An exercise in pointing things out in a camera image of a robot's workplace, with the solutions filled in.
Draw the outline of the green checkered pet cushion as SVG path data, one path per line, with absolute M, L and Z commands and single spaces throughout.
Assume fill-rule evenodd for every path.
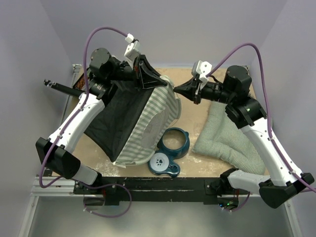
M 265 174 L 264 162 L 250 140 L 227 117 L 225 107 L 219 102 L 211 103 L 193 152 L 219 158 L 244 172 Z

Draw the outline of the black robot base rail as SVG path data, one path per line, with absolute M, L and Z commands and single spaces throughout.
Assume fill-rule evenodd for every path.
M 234 195 L 235 190 L 224 188 L 220 178 L 212 177 L 104 177 L 108 187 L 92 189 L 75 182 L 74 194 L 101 198 L 105 205 L 133 202 L 202 202 L 217 204 L 218 197 Z

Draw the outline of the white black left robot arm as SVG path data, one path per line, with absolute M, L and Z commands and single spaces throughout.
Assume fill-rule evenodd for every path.
M 91 138 L 113 165 L 147 163 L 170 123 L 177 117 L 173 83 L 150 66 L 142 54 L 133 65 L 107 49 L 91 54 L 86 90 L 62 125 L 36 149 L 43 168 L 85 184 L 92 194 L 102 189 L 101 174 L 74 156 L 83 134 Z

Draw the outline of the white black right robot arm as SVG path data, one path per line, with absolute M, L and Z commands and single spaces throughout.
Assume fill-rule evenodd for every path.
M 268 175 L 256 175 L 231 168 L 212 183 L 217 195 L 237 189 L 259 195 L 265 204 L 276 209 L 302 192 L 315 180 L 298 168 L 268 127 L 267 113 L 250 95 L 252 78 L 243 66 L 228 67 L 223 82 L 209 82 L 210 65 L 202 63 L 192 70 L 193 77 L 174 88 L 174 92 L 199 104 L 202 99 L 226 104 L 227 117 L 250 140 L 267 168 Z

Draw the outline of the green striped pet tent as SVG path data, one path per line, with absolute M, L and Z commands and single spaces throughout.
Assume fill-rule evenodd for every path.
M 85 134 L 119 167 L 150 160 L 166 129 L 181 115 L 181 100 L 174 83 L 160 76 L 166 86 L 135 89 L 127 82 L 118 87 L 109 104 L 93 119 Z

